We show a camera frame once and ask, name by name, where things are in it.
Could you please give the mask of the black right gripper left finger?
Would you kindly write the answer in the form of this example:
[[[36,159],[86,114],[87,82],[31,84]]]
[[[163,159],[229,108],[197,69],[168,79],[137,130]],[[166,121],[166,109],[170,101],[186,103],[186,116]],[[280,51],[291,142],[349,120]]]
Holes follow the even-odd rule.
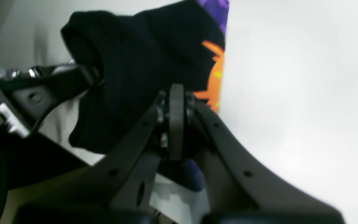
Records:
[[[166,127],[179,85],[161,92],[122,141],[80,176],[18,210],[14,224],[158,224],[148,212]]]

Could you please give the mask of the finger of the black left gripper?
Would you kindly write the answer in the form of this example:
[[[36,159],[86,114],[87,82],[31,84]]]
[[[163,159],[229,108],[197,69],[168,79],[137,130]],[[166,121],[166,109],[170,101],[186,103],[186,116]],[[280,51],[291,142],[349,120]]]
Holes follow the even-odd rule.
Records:
[[[0,69],[0,126],[26,138],[37,132],[47,115],[101,81],[91,65],[35,66],[27,72]]]

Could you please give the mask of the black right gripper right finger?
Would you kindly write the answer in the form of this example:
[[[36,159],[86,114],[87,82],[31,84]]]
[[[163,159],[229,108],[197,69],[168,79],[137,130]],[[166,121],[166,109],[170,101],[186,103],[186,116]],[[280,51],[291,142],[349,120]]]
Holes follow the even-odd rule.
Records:
[[[179,158],[192,158],[203,173],[210,211],[202,224],[344,223],[334,207],[261,164],[183,85],[179,85]]]

